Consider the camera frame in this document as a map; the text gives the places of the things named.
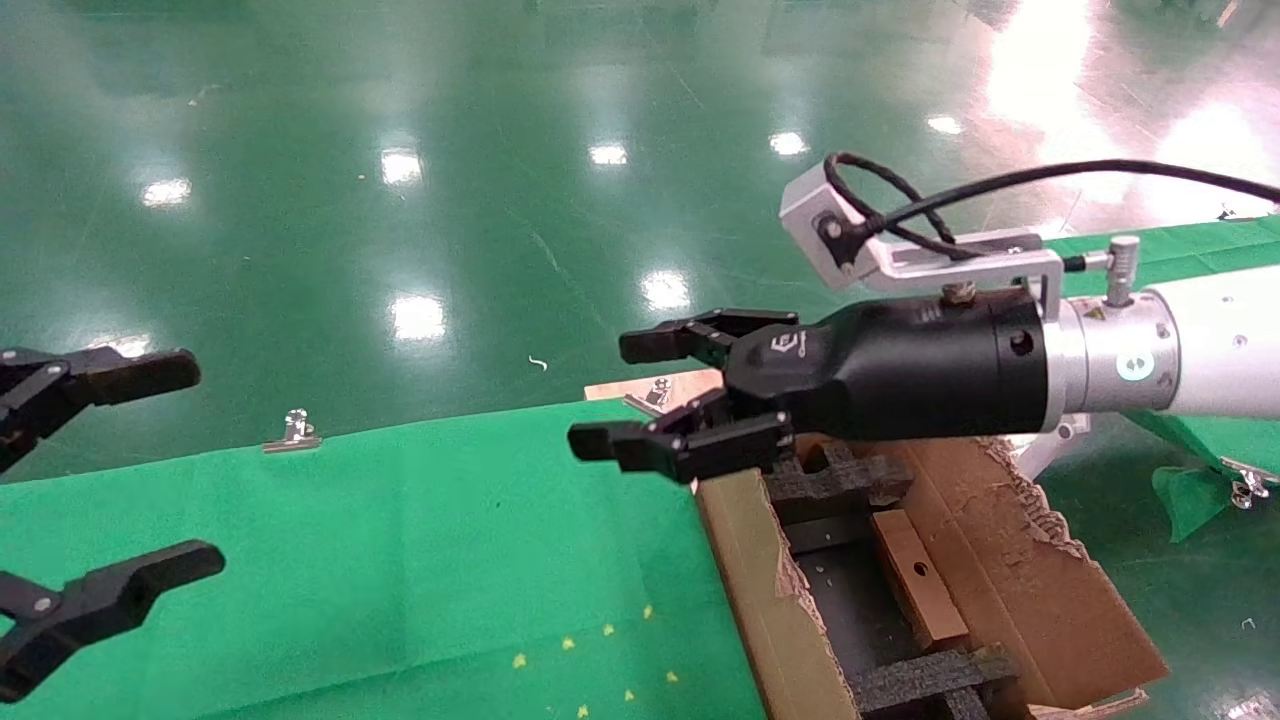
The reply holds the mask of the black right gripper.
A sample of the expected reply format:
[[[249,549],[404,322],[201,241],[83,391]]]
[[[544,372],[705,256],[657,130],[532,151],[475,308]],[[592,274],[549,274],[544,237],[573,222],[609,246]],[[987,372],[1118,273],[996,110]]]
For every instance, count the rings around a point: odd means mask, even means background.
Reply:
[[[646,421],[573,424],[570,451],[690,486],[772,468],[792,454],[796,432],[874,442],[1044,425],[1044,332],[1025,290],[979,293],[965,307],[865,301],[797,324],[796,313],[718,307],[621,334],[625,363],[691,357],[724,368],[726,391]]]

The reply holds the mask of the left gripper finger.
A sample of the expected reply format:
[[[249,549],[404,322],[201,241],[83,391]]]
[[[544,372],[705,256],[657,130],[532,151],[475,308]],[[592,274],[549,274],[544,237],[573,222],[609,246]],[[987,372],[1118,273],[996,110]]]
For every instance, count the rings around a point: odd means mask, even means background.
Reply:
[[[186,348],[127,357],[102,346],[69,354],[5,347],[1,357],[1,471],[92,406],[128,404],[201,382]]]
[[[19,703],[84,647],[142,626],[161,594],[225,565],[216,546],[188,539],[93,569],[59,591],[3,571],[1,611],[12,626],[1,639],[1,701]]]

